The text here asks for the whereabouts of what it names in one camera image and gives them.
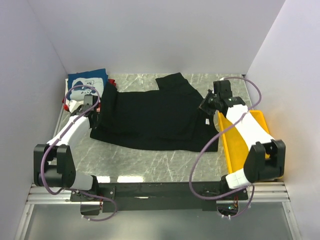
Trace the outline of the black t shirt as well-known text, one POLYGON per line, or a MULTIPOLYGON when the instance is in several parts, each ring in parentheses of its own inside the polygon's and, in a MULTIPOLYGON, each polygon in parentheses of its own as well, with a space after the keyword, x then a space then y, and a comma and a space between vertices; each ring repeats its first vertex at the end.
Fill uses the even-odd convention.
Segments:
POLYGON ((181 73, 156 78, 157 90, 119 92, 105 86, 90 137, 126 148, 200 152, 218 134, 199 109, 201 94, 181 73))

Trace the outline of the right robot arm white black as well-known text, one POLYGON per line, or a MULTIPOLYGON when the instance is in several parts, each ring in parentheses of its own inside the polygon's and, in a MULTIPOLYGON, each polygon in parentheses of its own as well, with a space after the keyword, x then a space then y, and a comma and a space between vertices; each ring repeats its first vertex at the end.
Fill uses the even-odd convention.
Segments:
POLYGON ((267 133, 250 113, 250 107, 231 90, 230 77, 213 82, 199 108, 209 115, 221 113, 231 126, 219 132, 209 142, 235 128, 244 140, 248 154, 243 167, 222 177, 217 199, 230 200, 256 182, 281 178, 285 171, 286 145, 267 133))

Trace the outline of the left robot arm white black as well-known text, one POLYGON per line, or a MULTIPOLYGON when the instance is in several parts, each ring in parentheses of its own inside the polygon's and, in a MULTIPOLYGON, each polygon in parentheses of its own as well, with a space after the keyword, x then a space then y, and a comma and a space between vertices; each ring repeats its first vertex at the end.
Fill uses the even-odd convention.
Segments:
POLYGON ((97 107, 100 98, 86 95, 84 102, 74 110, 67 124, 45 144, 37 144, 33 150, 33 182, 45 187, 55 195, 51 188, 82 191, 88 201, 100 195, 97 178, 79 173, 76 170, 72 151, 81 138, 93 127, 98 117, 97 107))

